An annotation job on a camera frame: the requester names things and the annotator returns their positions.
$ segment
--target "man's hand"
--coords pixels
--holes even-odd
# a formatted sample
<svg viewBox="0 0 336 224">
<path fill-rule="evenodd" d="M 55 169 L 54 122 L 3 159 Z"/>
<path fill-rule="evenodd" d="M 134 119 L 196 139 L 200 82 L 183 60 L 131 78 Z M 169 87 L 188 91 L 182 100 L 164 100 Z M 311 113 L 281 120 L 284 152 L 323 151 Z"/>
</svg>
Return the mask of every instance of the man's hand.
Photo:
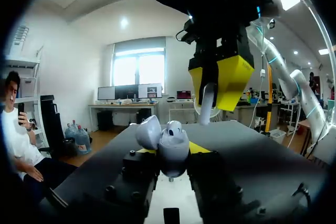
<svg viewBox="0 0 336 224">
<path fill-rule="evenodd" d="M 30 129 L 30 123 L 29 123 L 28 118 L 27 118 L 27 113 L 20 112 L 19 123 L 22 123 L 21 124 L 22 127 L 25 127 L 28 130 Z"/>
<path fill-rule="evenodd" d="M 36 179 L 39 182 L 42 182 L 43 176 L 33 165 L 27 165 L 25 167 L 25 172 L 32 178 Z"/>
</svg>

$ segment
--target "window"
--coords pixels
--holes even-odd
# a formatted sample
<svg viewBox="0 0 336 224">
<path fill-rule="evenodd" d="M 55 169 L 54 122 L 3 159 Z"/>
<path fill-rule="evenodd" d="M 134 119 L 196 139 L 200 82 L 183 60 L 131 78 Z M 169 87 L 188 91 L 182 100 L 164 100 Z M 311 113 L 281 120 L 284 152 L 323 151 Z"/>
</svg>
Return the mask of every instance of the window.
<svg viewBox="0 0 336 224">
<path fill-rule="evenodd" d="M 113 85 L 165 84 L 163 47 L 118 51 L 113 57 Z"/>
</svg>

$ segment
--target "wooden floor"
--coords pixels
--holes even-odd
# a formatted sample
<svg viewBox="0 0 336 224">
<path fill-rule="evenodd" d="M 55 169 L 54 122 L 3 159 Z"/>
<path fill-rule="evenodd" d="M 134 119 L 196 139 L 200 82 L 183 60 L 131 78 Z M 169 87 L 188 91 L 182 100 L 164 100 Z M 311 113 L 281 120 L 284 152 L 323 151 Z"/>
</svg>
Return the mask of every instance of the wooden floor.
<svg viewBox="0 0 336 224">
<path fill-rule="evenodd" d="M 77 167 L 83 164 L 86 160 L 88 160 L 94 153 L 102 149 L 105 145 L 107 145 L 113 138 L 115 138 L 120 131 L 109 130 L 109 131 L 96 131 L 91 132 L 90 136 L 92 137 L 91 149 L 92 151 L 85 155 L 78 155 L 76 157 L 71 158 L 61 158 L 60 160 L 66 162 L 71 165 L 76 165 Z"/>
<path fill-rule="evenodd" d="M 285 125 L 280 126 L 280 129 L 283 131 L 287 131 L 287 127 Z M 66 163 L 72 164 L 72 165 L 80 166 L 86 160 L 88 160 L 94 153 L 102 149 L 111 140 L 113 140 L 122 130 L 123 129 L 114 129 L 114 130 L 109 130 L 109 131 L 91 132 L 90 136 L 92 137 L 92 143 L 91 143 L 92 151 L 89 154 L 78 155 L 76 157 L 71 157 L 71 158 L 61 158 L 60 160 Z M 305 136 L 306 136 L 305 130 L 300 135 L 295 134 L 293 141 L 290 145 L 290 149 L 295 151 L 296 153 L 300 153 L 301 148 L 304 143 Z M 285 137 L 282 143 L 285 147 L 287 147 L 291 137 L 292 135 Z"/>
</svg>

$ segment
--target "computer monitor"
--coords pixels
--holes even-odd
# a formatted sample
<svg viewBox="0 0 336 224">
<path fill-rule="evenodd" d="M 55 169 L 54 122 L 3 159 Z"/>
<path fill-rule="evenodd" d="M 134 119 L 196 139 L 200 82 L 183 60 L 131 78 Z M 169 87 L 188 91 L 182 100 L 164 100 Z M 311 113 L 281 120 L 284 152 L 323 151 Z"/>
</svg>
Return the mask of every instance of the computer monitor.
<svg viewBox="0 0 336 224">
<path fill-rule="evenodd" d="M 116 86 L 116 99 L 133 99 L 134 94 L 136 98 L 139 96 L 138 85 L 124 85 L 124 86 Z"/>
<path fill-rule="evenodd" d="M 189 100 L 191 99 L 191 91 L 177 91 L 176 99 Z"/>
<path fill-rule="evenodd" d="M 139 85 L 139 98 L 161 98 L 161 83 Z"/>
<path fill-rule="evenodd" d="M 114 87 L 100 87 L 98 88 L 98 100 L 114 100 Z"/>
</svg>

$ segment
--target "white t-shirt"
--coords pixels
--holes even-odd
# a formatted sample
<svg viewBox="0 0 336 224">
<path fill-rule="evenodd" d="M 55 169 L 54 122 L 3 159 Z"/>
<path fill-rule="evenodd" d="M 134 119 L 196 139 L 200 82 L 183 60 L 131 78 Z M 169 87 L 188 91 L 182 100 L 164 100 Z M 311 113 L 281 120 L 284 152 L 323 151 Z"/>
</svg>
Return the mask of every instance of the white t-shirt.
<svg viewBox="0 0 336 224">
<path fill-rule="evenodd" d="M 25 127 L 18 123 L 18 111 L 14 108 L 12 112 L 3 111 L 1 113 L 2 129 L 8 154 L 19 158 L 26 164 L 36 165 L 44 158 L 37 147 L 30 143 Z M 18 172 L 21 179 L 26 173 Z"/>
</svg>

